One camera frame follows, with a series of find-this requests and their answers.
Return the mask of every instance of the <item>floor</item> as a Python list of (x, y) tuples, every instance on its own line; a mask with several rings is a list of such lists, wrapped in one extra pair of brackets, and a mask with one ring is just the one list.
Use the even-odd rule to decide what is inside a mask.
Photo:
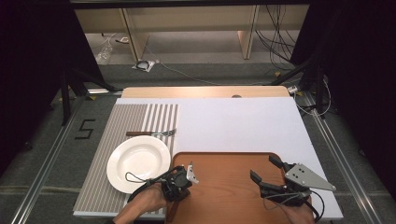
[[(293, 39), (297, 38), (298, 32), (290, 32)], [(274, 33), (264, 33), (269, 38)], [(265, 78), (268, 83), (283, 75), (292, 66), (269, 52), (262, 44), (257, 35), (253, 41), (253, 48), (249, 60), (242, 58), (236, 32), (191, 32), (191, 33), (157, 33), (152, 34), (148, 40), (148, 47), (142, 60), (160, 61), (167, 67), (162, 67), (162, 73), (153, 69), (153, 73), (139, 75), (134, 81), (125, 83), (122, 76), (131, 75), (131, 67), (134, 65), (129, 46), (117, 42), (124, 34), (89, 34), (87, 39), (94, 56), (110, 43), (112, 47), (108, 65), (101, 66), (105, 80), (109, 83), (122, 85), (149, 86), (149, 85), (176, 85), (182, 78), (190, 79), (194, 84), (190, 85), (212, 85), (208, 83), (227, 85), (221, 83), (221, 77), (213, 78), (215, 74), (211, 69), (228, 71), (241, 69), (235, 73), (234, 85), (257, 84), (254, 77), (243, 77), (236, 79), (244, 69), (250, 71), (257, 66), (266, 64)], [(119, 73), (110, 73), (120, 69)], [(197, 70), (206, 71), (204, 75), (194, 76)], [(177, 73), (178, 77), (169, 77), (173, 82), (166, 80), (167, 72)], [(149, 77), (151, 75), (163, 74), (164, 77)], [(251, 78), (252, 83), (243, 82)], [(267, 79), (261, 79), (260, 84), (265, 84)], [(284, 83), (291, 86), (297, 83), (298, 77)], [(87, 83), (89, 89), (98, 89), (95, 85)], [(98, 130), (92, 132), (90, 143), (77, 142), (75, 137), (78, 132), (79, 123), (70, 126), (66, 130), (60, 125), (62, 122), (62, 102), (60, 95), (55, 96), (48, 115), (43, 118), (40, 127), (37, 128), (35, 136), (31, 139), (34, 148), (22, 151), (14, 162), (9, 166), (6, 173), (0, 178), (0, 223), (11, 223), (23, 204), (25, 195), (37, 183), (37, 174), (42, 172), (42, 166), (48, 155), (54, 156), (54, 163), (47, 164), (48, 174), (44, 176), (43, 186), (38, 189), (33, 204), (27, 210), (24, 222), (21, 223), (105, 223), (104, 219), (81, 219), (73, 217), (73, 203), (78, 196), (79, 189), (87, 174), (94, 155), (96, 144), (101, 138), (102, 131), (106, 126), (108, 115), (117, 98), (117, 94), (106, 96), (76, 98), (73, 102), (75, 119), (83, 120), (95, 118), (91, 124), (92, 128)], [(311, 93), (296, 98), (299, 105), (313, 104)], [(319, 119), (311, 116), (312, 111), (302, 111), (302, 118), (311, 141), (317, 151), (320, 162), (328, 180), (337, 185), (334, 193), (337, 202), (343, 211), (343, 220), (332, 220), (323, 223), (394, 223), (396, 221), (395, 202), (389, 196), (384, 186), (376, 177), (368, 161), (359, 153), (359, 145), (353, 139), (342, 116), (338, 114), (336, 104), (327, 111), (325, 118)], [(65, 139), (60, 133), (68, 136)], [(336, 160), (338, 155), (344, 157)]]

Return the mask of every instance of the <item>gray carpet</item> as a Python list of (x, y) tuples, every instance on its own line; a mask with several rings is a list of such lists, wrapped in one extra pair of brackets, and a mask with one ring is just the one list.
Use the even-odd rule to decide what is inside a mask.
[[(171, 71), (156, 64), (149, 73), (132, 69), (131, 65), (101, 66), (108, 84), (118, 88), (143, 86), (204, 86), (202, 80), (220, 85), (261, 85), (275, 79), (275, 69), (271, 64), (168, 64), (167, 66), (183, 72)], [(87, 83), (89, 89), (98, 88)], [(35, 179), (35, 175), (50, 151), (62, 123), (62, 102), (55, 96), (52, 106), (35, 130), (31, 139), (32, 150), (21, 151), (8, 170), (0, 178), (0, 223), (9, 223), (18, 208), (24, 193)], [(81, 219), (73, 217), (73, 204), (78, 191), (91, 165), (95, 150), (106, 126), (112, 106), (119, 96), (97, 96), (94, 100), (87, 98), (77, 112), (64, 146), (54, 164), (27, 223), (105, 223), (104, 219)], [(298, 97), (299, 104), (304, 104), (304, 97)], [(84, 119), (85, 128), (93, 129), (89, 139), (76, 139), (87, 136), (78, 129)], [(303, 121), (313, 146), (318, 153), (324, 172), (331, 183), (337, 187), (334, 193), (345, 218), (332, 223), (364, 223), (365, 219), (350, 193), (348, 185), (334, 163), (323, 136), (314, 119), (303, 115)], [(335, 135), (341, 149), (365, 187), (375, 208), (384, 223), (394, 223), (396, 206), (393, 199), (380, 183), (368, 161), (359, 153), (359, 145), (353, 138), (341, 115), (332, 107), (326, 114), (326, 121)]]

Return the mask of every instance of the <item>table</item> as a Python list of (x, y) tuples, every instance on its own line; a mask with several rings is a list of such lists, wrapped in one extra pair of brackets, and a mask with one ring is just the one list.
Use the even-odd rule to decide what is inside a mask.
[[(300, 114), (284, 87), (127, 88), (111, 112), (104, 136), (99, 144), (86, 181), (78, 195), (74, 208), (75, 216), (114, 217), (123, 207), (127, 197), (109, 185), (106, 180), (106, 167), (104, 166), (111, 151), (118, 145), (117, 139), (115, 139), (117, 134), (114, 132), (121, 129), (119, 136), (122, 136), (124, 130), (120, 125), (127, 123), (127, 121), (116, 123), (112, 120), (115, 115), (122, 114), (120, 113), (122, 107), (142, 107), (143, 105), (156, 105), (157, 108), (162, 106), (162, 109), (158, 109), (157, 112), (162, 111), (158, 113), (171, 115), (168, 116), (170, 119), (163, 122), (163, 125), (177, 127), (177, 135), (170, 139), (163, 139), (163, 141), (170, 147), (173, 156), (179, 152), (197, 151), (244, 151), (251, 153), (269, 151), (277, 154), (283, 161), (301, 162), (317, 174), (325, 177)], [(224, 109), (227, 113), (221, 114), (221, 119), (216, 117)], [(244, 119), (235, 120), (234, 118), (240, 116), (241, 111), (245, 113)], [(137, 119), (137, 116), (141, 116), (139, 114), (142, 113), (136, 113), (134, 118)], [(205, 127), (203, 120), (210, 120), (210, 129), (205, 129), (204, 132), (202, 132)], [(134, 125), (136, 127), (147, 126), (143, 123)], [(240, 132), (238, 134), (219, 133), (220, 129), (232, 128), (235, 125), (245, 125), (248, 128), (244, 129), (244, 134), (240, 134)], [(260, 138), (257, 134), (252, 134), (257, 130), (261, 131)], [(108, 138), (106, 133), (115, 134), (114, 138)], [(227, 144), (224, 141), (233, 141), (233, 143)], [(101, 147), (107, 148), (106, 156), (99, 155), (100, 150), (102, 150)], [(94, 177), (99, 170), (102, 170), (103, 173)], [(95, 188), (92, 180), (99, 181), (98, 179), (101, 179), (102, 182), (100, 182), (100, 188)], [(343, 216), (332, 192), (318, 190), (318, 193), (326, 203), (323, 219), (342, 218)], [(98, 206), (99, 203), (106, 206), (111, 204), (111, 208), (103, 210), (104, 206)], [(321, 203), (315, 197), (313, 198), (313, 204), (320, 210)], [(142, 218), (164, 219), (164, 211), (145, 214)]]

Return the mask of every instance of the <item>person's arm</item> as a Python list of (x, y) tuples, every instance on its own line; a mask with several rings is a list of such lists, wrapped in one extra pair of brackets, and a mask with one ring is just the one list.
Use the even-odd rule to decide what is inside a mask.
[(167, 205), (161, 184), (154, 184), (134, 197), (113, 219), (116, 224), (130, 224), (144, 213), (157, 211)]
[(281, 204), (280, 208), (282, 208), (283, 212), (292, 224), (315, 223), (314, 214), (306, 204), (303, 204), (300, 207), (288, 207)]

